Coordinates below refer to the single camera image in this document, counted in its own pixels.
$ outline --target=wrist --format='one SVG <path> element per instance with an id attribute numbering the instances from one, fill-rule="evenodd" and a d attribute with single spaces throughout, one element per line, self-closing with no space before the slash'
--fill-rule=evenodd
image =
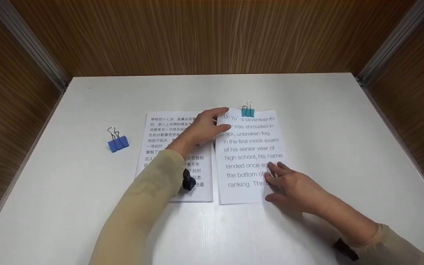
<path id="1" fill-rule="evenodd" d="M 186 135 L 180 134 L 178 138 L 173 140 L 166 149 L 171 149 L 175 152 L 178 152 L 184 160 L 186 160 L 189 153 L 192 151 L 194 147 L 194 143 L 190 139 L 190 137 L 187 137 Z"/>

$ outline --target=white table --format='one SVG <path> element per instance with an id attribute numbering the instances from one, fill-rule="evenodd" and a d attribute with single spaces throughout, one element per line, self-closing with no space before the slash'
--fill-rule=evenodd
<path id="1" fill-rule="evenodd" d="M 424 251 L 424 180 L 351 74 L 74 78 L 0 213 L 0 265 L 85 265 L 134 179 L 147 111 L 275 109 L 288 165 Z M 111 153 L 109 126 L 130 146 Z M 153 264 L 335 264 L 270 204 L 170 204 Z"/>

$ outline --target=stack of paper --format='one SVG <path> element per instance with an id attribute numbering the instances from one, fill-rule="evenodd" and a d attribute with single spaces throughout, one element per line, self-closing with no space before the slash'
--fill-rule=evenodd
<path id="1" fill-rule="evenodd" d="M 272 192 L 264 181 L 267 163 L 287 161 L 276 111 L 255 111 L 251 118 L 230 109 L 217 124 L 232 125 L 216 140 L 220 203 L 261 203 Z"/>
<path id="2" fill-rule="evenodd" d="M 146 115 L 145 132 L 137 165 L 137 176 L 195 119 L 200 111 L 155 111 Z M 209 202 L 212 195 L 212 143 L 195 148 L 185 160 L 186 168 L 195 178 L 192 191 L 181 192 L 171 201 Z"/>
<path id="3" fill-rule="evenodd" d="M 200 111 L 148 112 L 137 175 L 194 120 Z M 241 110 L 230 109 L 218 117 L 217 124 L 231 124 L 229 131 L 217 136 L 216 161 L 221 204 L 261 203 L 271 193 L 264 181 L 269 161 L 287 161 L 286 146 L 274 110 L 255 111 L 242 117 Z M 186 168 L 197 184 L 172 201 L 210 202 L 212 195 L 212 144 L 196 148 Z"/>

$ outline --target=black object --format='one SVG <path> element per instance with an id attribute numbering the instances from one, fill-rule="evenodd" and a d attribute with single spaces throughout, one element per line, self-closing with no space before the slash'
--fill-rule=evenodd
<path id="1" fill-rule="evenodd" d="M 358 254 L 356 254 L 356 252 L 354 252 L 341 238 L 333 245 L 333 248 L 336 248 L 343 256 L 348 257 L 352 261 L 359 259 Z"/>
<path id="2" fill-rule="evenodd" d="M 186 168 L 183 171 L 183 189 L 191 191 L 195 186 L 195 179 L 191 177 L 191 173 Z"/>

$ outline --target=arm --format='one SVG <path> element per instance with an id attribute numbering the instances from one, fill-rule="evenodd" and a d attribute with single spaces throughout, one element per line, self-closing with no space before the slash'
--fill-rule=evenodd
<path id="1" fill-rule="evenodd" d="M 213 117 L 228 108 L 200 113 L 190 127 L 161 151 L 125 191 L 99 234 L 90 265 L 139 265 L 146 238 L 183 181 L 184 159 L 198 143 L 210 141 L 230 125 Z"/>
<path id="2" fill-rule="evenodd" d="M 325 191 L 309 176 L 288 168 L 282 163 L 269 163 L 278 177 L 265 174 L 266 181 L 284 191 L 266 196 L 279 208 L 296 209 L 314 214 L 343 235 L 343 239 L 358 254 L 361 264 L 424 265 L 424 253 L 392 231 Z"/>

